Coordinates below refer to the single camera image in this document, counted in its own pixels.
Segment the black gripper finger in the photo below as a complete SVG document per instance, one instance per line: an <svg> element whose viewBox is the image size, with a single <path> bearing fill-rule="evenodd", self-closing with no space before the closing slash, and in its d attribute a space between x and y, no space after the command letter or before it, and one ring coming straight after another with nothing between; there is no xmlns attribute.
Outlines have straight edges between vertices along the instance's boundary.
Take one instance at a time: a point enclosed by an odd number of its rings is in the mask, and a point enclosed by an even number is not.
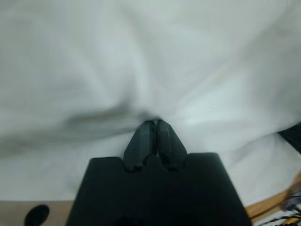
<svg viewBox="0 0 301 226"><path fill-rule="evenodd" d="M147 158L156 154L157 131L154 121L145 121L133 134L123 154L123 163L127 170L146 166Z"/></svg>
<svg viewBox="0 0 301 226"><path fill-rule="evenodd" d="M181 170L187 150L170 124L157 122L157 150L162 165L168 170Z"/></svg>

